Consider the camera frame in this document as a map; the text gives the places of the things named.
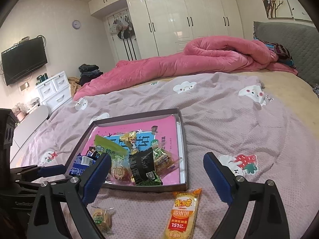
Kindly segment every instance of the metal screw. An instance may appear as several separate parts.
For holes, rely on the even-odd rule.
[[[267,180],[267,184],[268,184],[269,186],[275,185],[275,183],[274,183],[272,180]]]
[[[47,186],[47,184],[48,184],[47,181],[41,182],[41,187],[45,187],[45,186]]]
[[[236,176],[236,180],[238,182],[243,182],[245,180],[245,178],[243,176],[238,175],[238,176]]]
[[[71,178],[71,183],[77,183],[79,181],[78,177]]]

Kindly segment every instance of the gray box tray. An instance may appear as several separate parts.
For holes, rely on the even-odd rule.
[[[163,117],[168,117],[173,115],[176,118],[177,125],[177,140],[178,140],[178,153],[179,156],[183,158],[180,163],[180,181],[179,184],[172,185],[162,185],[162,186],[129,186],[129,185],[118,185],[105,183],[102,185],[103,188],[110,188],[123,191],[141,191],[141,192],[167,192],[167,191],[185,191],[188,189],[188,174],[187,174],[187,154],[186,154],[186,144],[185,144],[185,134],[183,119],[181,116],[181,111],[178,108],[166,109],[152,112],[142,112],[131,115],[118,116],[108,119],[96,120],[91,123],[89,128],[85,131],[74,150],[72,151],[70,157],[68,158],[65,167],[67,168],[65,176],[70,177],[68,174],[72,168],[72,164],[76,156],[81,153],[87,143],[93,129],[97,126],[115,126],[130,123],[139,123],[144,121],[161,119]]]

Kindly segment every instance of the black snack bag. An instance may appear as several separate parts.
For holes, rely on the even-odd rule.
[[[153,148],[129,156],[130,168],[137,186],[163,185],[155,173]]]

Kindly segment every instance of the rice cracker bag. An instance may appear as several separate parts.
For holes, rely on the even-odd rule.
[[[202,189],[174,192],[175,202],[162,239],[191,239]]]

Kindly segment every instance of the wardrobe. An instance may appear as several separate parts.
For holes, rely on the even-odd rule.
[[[199,37],[243,37],[236,0],[126,1],[141,58],[182,52],[189,41]],[[101,0],[90,1],[89,6],[94,16],[101,10]]]

